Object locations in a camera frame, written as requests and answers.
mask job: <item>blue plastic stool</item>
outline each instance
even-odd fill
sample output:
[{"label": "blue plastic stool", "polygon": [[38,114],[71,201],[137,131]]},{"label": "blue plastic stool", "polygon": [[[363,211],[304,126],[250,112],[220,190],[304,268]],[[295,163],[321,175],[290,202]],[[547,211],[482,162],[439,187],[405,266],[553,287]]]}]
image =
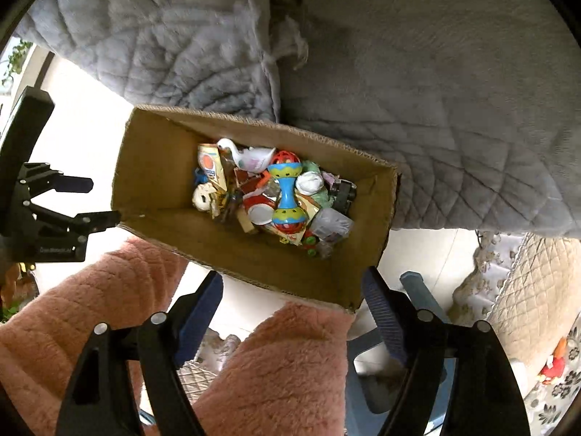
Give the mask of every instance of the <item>blue plastic stool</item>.
[{"label": "blue plastic stool", "polygon": [[[403,287],[405,288],[410,301],[416,309],[430,310],[438,318],[445,323],[450,323],[450,320],[438,305],[435,298],[432,296],[428,287],[423,283],[422,276],[417,272],[405,272],[401,277]],[[385,392],[385,402],[387,402],[387,411],[382,413],[375,413],[370,409],[365,398],[365,391],[362,386],[362,381],[357,371],[355,370],[355,359],[383,343],[379,328],[353,339],[347,344],[348,355],[348,373],[345,390],[345,404],[346,417],[345,426],[349,436],[377,436],[382,426],[389,415],[389,410],[396,400],[396,395],[388,395]],[[446,359],[444,361],[443,381],[438,389],[434,408],[430,416],[428,431],[437,428],[444,422],[448,401],[452,389],[452,381],[454,380],[455,359]]]}]

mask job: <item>white tile floor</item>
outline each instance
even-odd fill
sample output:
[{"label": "white tile floor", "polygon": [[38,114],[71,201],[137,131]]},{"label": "white tile floor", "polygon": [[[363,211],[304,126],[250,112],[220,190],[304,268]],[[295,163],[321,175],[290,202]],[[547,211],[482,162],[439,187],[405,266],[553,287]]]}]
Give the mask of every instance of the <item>white tile floor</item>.
[{"label": "white tile floor", "polygon": [[[91,177],[95,187],[86,195],[48,192],[37,202],[69,215],[108,209],[117,152],[132,106],[75,65],[60,58],[56,58],[51,65],[43,89],[50,93],[56,109],[31,160],[50,162],[54,168],[68,175]],[[91,235],[85,264],[117,248],[127,235],[117,228]],[[452,291],[474,269],[472,254],[477,245],[474,231],[392,231],[379,270],[386,282],[398,290],[401,288],[401,273],[407,270],[420,272],[428,288],[446,310],[452,303]],[[54,287],[83,266],[39,265],[41,290]],[[205,273],[204,268],[190,265],[178,293],[196,290]],[[224,299],[211,327],[222,335],[232,333],[244,339],[258,323],[283,304],[284,299],[277,294],[226,278]],[[350,335],[354,337],[374,327],[373,318],[363,304]],[[359,357],[359,369],[376,371],[385,365],[386,360],[385,352],[374,350]]]}]

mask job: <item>silver screw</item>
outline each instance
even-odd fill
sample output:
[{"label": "silver screw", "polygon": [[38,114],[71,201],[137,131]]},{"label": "silver screw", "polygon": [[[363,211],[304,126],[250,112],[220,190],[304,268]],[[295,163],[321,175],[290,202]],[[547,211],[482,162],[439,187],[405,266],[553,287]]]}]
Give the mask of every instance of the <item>silver screw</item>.
[{"label": "silver screw", "polygon": [[151,322],[153,324],[161,324],[161,323],[165,322],[166,319],[167,319],[167,315],[165,313],[163,313],[162,311],[160,311],[159,313],[155,313],[152,315]]},{"label": "silver screw", "polygon": [[476,323],[476,328],[481,332],[489,332],[492,329],[492,326],[490,326],[490,323],[480,321]]},{"label": "silver screw", "polygon": [[107,323],[99,323],[95,328],[93,328],[93,332],[95,334],[103,334],[108,328]]},{"label": "silver screw", "polygon": [[434,314],[429,310],[418,311],[418,320],[421,322],[429,323],[434,319]]}]

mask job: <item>toy rattle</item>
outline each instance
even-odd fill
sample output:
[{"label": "toy rattle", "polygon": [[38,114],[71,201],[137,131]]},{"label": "toy rattle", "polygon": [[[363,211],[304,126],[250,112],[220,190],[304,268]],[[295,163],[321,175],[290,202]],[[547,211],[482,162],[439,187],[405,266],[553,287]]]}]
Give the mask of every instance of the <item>toy rattle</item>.
[{"label": "toy rattle", "polygon": [[292,152],[280,151],[272,158],[268,172],[278,180],[281,200],[272,215],[272,223],[281,233],[295,234],[301,231],[308,219],[294,198],[294,182],[303,170],[298,157]]}]

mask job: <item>gray bedspread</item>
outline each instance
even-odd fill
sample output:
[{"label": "gray bedspread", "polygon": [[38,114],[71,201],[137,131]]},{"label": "gray bedspread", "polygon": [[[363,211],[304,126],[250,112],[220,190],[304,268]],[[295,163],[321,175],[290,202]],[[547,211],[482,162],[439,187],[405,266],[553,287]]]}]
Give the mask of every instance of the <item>gray bedspread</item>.
[{"label": "gray bedspread", "polygon": [[548,0],[277,3],[38,0],[17,33],[133,103],[394,161],[394,227],[581,237],[581,50]]}]

